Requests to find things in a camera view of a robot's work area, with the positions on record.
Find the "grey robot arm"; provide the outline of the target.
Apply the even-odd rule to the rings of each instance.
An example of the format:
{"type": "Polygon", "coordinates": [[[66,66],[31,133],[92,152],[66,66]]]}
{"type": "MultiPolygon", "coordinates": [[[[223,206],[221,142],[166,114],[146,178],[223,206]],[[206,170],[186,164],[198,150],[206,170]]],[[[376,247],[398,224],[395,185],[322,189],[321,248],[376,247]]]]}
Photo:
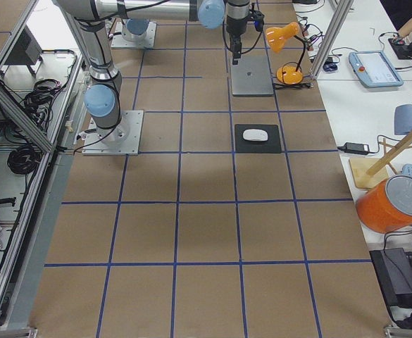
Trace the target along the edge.
{"type": "Polygon", "coordinates": [[[250,20],[249,1],[55,1],[64,14],[75,20],[86,46],[84,57],[90,62],[95,84],[104,83],[117,89],[121,74],[115,67],[105,22],[109,18],[179,20],[200,22],[208,29],[226,24],[232,53],[237,65],[242,55],[241,36],[250,20]]]}

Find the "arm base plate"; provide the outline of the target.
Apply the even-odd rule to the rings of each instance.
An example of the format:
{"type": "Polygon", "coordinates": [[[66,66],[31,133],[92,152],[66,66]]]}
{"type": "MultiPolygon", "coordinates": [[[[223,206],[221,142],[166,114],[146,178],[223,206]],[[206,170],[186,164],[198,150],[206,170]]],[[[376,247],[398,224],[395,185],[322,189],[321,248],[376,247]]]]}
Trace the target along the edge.
{"type": "Polygon", "coordinates": [[[144,112],[121,111],[120,124],[109,134],[109,131],[97,129],[93,118],[89,128],[96,131],[85,137],[85,147],[81,149],[85,156],[135,156],[139,153],[144,112]]]}
{"type": "Polygon", "coordinates": [[[153,49],[156,36],[156,23],[150,21],[146,31],[134,33],[129,25],[116,23],[111,42],[112,49],[153,49]]]}

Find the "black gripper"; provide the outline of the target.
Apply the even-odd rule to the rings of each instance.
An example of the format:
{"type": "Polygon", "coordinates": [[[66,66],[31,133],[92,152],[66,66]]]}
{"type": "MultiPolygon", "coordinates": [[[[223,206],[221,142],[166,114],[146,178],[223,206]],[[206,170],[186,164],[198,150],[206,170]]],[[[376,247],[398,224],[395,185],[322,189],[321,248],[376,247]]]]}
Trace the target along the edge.
{"type": "Polygon", "coordinates": [[[228,0],[226,1],[226,30],[230,34],[230,50],[232,64],[237,65],[242,55],[241,36],[246,31],[246,23],[249,19],[250,1],[228,0]]]}

